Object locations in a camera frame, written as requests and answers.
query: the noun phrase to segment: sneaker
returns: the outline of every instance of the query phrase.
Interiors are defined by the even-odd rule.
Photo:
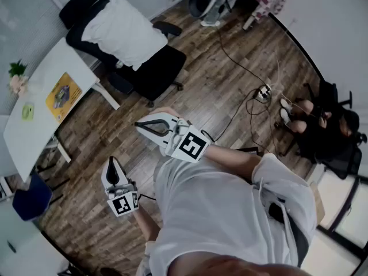
[[[286,111],[286,109],[282,108],[280,110],[280,116],[281,116],[283,122],[285,123],[285,125],[287,125],[290,122],[289,114]]]
[[[288,104],[288,102],[285,99],[281,98],[280,99],[280,104],[283,108],[286,109],[288,114],[292,114],[292,108],[293,107],[290,104]]]

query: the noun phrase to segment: black cable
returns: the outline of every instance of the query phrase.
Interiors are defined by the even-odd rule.
[[[149,198],[149,199],[151,199],[151,200],[156,201],[156,198],[150,197],[150,196],[145,195],[145,194],[139,194],[138,200],[140,200],[140,198],[141,198],[142,196],[143,196],[143,197],[147,197],[147,198]]]
[[[262,80],[260,77],[258,77],[256,74],[254,74],[252,71],[250,71],[249,69],[243,67],[240,63],[236,62],[235,60],[233,60],[229,55],[228,53],[226,52],[226,50],[224,49],[224,46],[223,46],[223,40],[222,40],[222,37],[221,37],[221,33],[220,33],[220,30],[218,27],[216,27],[216,30],[217,30],[217,33],[218,33],[218,36],[219,36],[219,39],[220,39],[220,45],[221,45],[221,49],[224,51],[224,53],[226,54],[226,56],[232,61],[234,62],[235,64],[237,64],[238,66],[242,67],[243,69],[245,69],[246,71],[250,72],[253,76],[255,76],[257,79],[259,79],[265,86],[266,86],[266,83],[264,82],[264,80]]]

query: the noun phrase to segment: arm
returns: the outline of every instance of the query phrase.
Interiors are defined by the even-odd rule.
[[[133,215],[136,218],[139,228],[142,230],[144,239],[147,242],[155,241],[161,229],[152,217],[141,205],[138,210],[133,212]]]
[[[249,182],[252,181],[254,168],[261,160],[261,157],[258,155],[216,145],[210,145],[206,149],[204,156],[226,167],[232,173],[248,180]]]

